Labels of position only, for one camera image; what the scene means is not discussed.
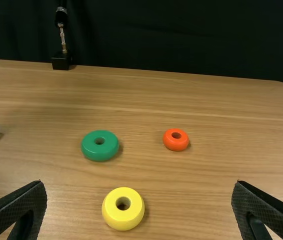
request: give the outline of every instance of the orange ring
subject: orange ring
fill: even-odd
[[[190,143],[187,133],[178,128],[168,129],[163,135],[162,141],[166,148],[172,151],[183,151]]]

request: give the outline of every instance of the wood grain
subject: wood grain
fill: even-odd
[[[283,201],[281,82],[0,60],[0,124],[0,197],[37,179],[46,187],[38,239],[238,240],[238,179]],[[167,150],[168,128],[186,131],[190,147]],[[83,157],[81,140],[96,129],[118,136],[115,159]],[[101,215],[120,186],[146,205],[127,232]]]

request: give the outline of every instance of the black stand base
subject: black stand base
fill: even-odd
[[[69,70],[70,65],[73,64],[73,57],[69,52],[64,54],[59,51],[51,58],[51,64],[54,70]]]

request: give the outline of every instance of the stacking ring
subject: stacking ring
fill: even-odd
[[[145,205],[142,197],[134,189],[118,187],[107,194],[102,202],[101,212],[111,228],[126,231],[141,222]]]
[[[81,142],[84,156],[95,162],[111,159],[119,149],[115,134],[106,130],[96,130],[88,133]]]
[[[168,129],[163,135],[162,141],[166,148],[172,151],[183,151],[190,143],[187,133],[178,128]]]

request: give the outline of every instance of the black curtain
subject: black curtain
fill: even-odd
[[[0,0],[0,59],[49,62],[58,0]],[[79,65],[283,82],[282,0],[68,0]]]

